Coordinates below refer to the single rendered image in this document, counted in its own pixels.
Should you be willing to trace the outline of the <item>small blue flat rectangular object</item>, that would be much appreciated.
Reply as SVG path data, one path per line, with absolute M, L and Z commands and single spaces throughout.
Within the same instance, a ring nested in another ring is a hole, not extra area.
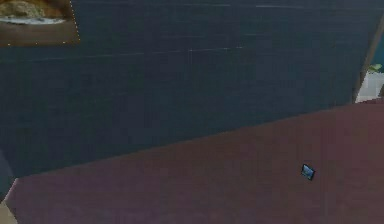
M 302 165 L 301 174 L 308 180 L 312 181 L 315 175 L 315 170 L 307 164 Z

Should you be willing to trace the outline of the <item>brown framed landscape picture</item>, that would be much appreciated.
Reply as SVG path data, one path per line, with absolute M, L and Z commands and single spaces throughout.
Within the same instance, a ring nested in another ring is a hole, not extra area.
M 0 0 L 0 46 L 79 42 L 71 0 Z

